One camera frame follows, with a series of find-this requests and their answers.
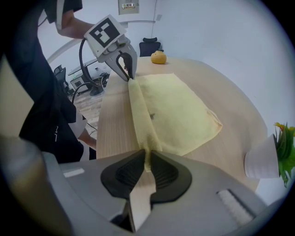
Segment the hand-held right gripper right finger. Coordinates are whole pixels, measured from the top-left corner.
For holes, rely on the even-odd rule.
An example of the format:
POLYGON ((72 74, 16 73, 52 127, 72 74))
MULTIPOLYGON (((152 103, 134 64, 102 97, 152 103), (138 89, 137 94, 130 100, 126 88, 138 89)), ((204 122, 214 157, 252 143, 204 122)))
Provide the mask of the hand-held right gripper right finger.
POLYGON ((255 236, 277 210, 213 165, 153 151, 151 167, 156 192, 141 236, 255 236))

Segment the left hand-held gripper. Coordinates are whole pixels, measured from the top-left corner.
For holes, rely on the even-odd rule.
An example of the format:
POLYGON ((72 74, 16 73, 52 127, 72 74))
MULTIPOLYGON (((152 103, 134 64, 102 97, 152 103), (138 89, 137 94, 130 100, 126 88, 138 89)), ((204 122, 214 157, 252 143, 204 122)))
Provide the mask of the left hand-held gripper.
POLYGON ((137 53, 126 37, 126 29, 108 15, 84 35, 98 62, 107 65, 124 81, 134 79, 137 70, 137 53))

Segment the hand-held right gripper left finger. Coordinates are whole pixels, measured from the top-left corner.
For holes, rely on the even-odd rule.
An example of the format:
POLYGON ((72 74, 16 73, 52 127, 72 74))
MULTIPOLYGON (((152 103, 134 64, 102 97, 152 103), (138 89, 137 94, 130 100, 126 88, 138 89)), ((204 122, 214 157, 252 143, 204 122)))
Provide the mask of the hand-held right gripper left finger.
POLYGON ((131 236, 119 226, 129 195, 143 172, 145 152, 58 164, 44 153, 47 176, 73 236, 131 236))

